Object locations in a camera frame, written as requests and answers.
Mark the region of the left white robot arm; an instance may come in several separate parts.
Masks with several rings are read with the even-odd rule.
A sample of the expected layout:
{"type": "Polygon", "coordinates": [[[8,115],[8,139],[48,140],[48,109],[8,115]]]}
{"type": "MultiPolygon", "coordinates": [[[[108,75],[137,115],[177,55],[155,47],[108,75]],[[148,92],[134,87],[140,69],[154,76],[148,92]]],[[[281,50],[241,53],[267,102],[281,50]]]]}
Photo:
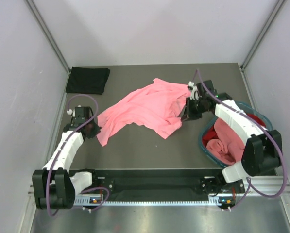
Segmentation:
{"type": "Polygon", "coordinates": [[[77,106],[68,110],[71,122],[63,128],[61,140],[50,160],[32,175],[36,207],[41,210],[70,209],[76,195],[86,189],[95,192],[99,180],[91,172],[77,172],[70,176],[73,159],[86,139],[94,138],[100,131],[94,121],[91,107],[77,106]]]}

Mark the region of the pink t shirt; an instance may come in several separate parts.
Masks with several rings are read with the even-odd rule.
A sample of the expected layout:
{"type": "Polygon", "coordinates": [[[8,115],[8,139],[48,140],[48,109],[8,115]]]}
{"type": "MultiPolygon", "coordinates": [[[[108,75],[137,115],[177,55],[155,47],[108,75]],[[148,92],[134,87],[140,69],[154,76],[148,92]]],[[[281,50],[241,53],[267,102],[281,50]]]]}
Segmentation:
{"type": "Polygon", "coordinates": [[[102,128],[97,139],[102,146],[130,124],[145,126],[166,139],[182,126],[181,114],[190,91],[185,84],[155,78],[153,83],[131,92],[98,115],[102,128]]]}

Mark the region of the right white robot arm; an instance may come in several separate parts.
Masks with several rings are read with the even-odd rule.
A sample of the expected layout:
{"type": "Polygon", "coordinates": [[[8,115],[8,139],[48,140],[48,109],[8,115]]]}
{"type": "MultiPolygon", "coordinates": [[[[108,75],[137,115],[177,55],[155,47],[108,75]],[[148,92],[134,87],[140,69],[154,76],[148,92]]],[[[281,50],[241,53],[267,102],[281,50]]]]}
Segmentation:
{"type": "Polygon", "coordinates": [[[186,99],[183,120],[197,120],[203,113],[212,112],[244,144],[239,161],[216,176],[220,191],[227,192],[238,180],[282,166],[282,138],[277,130],[269,131],[250,118],[227,93],[217,93],[211,80],[189,82],[188,90],[190,97],[186,99]]]}

